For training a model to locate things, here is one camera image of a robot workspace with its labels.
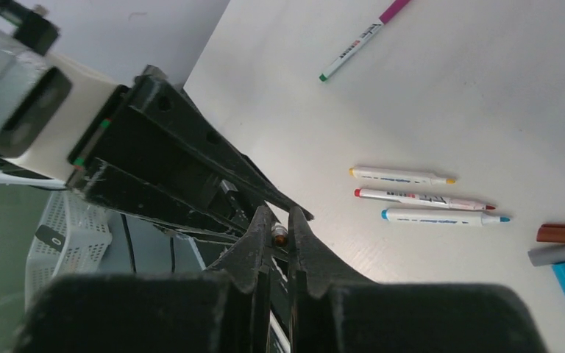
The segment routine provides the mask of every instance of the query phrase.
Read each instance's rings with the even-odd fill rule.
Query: screw hole
[[[209,143],[217,145],[222,142],[222,136],[220,136],[220,134],[215,131],[209,131],[207,133],[207,141],[209,141]]]
[[[167,112],[172,109],[172,102],[170,101],[170,98],[166,96],[161,96],[157,104],[159,106],[159,110],[161,110],[162,112]]]

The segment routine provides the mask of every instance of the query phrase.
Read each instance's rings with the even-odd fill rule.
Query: white plastic basket
[[[71,193],[51,193],[40,225],[60,233],[65,241],[58,252],[33,237],[25,267],[25,309],[53,277],[94,272],[111,243],[107,212]]]

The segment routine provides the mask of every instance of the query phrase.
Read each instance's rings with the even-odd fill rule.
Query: table surface
[[[389,2],[232,0],[186,90],[361,273],[507,285],[565,352],[564,295],[527,258],[543,223],[565,222],[565,2],[413,0],[320,82]],[[513,221],[389,224],[386,202],[353,196],[354,165],[457,177],[414,190],[482,199]]]

